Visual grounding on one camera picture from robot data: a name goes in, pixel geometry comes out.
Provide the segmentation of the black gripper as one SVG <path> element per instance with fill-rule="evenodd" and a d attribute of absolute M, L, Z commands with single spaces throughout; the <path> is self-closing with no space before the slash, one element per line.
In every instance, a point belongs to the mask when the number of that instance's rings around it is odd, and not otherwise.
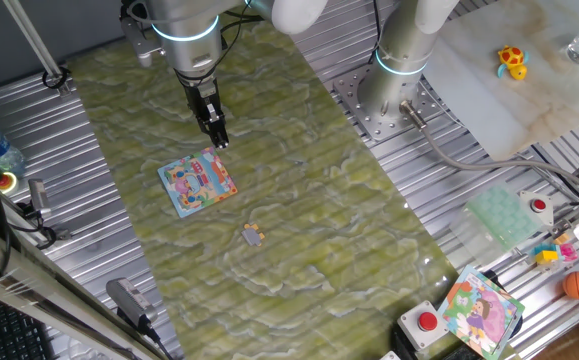
<path fill-rule="evenodd" d="M 192 79 L 183 72 L 177 72 L 176 75 L 183 85 L 188 106 L 194 113 L 201 131 L 210 137 L 216 148 L 227 148 L 229 138 L 215 77 L 209 75 L 203 79 Z"/>

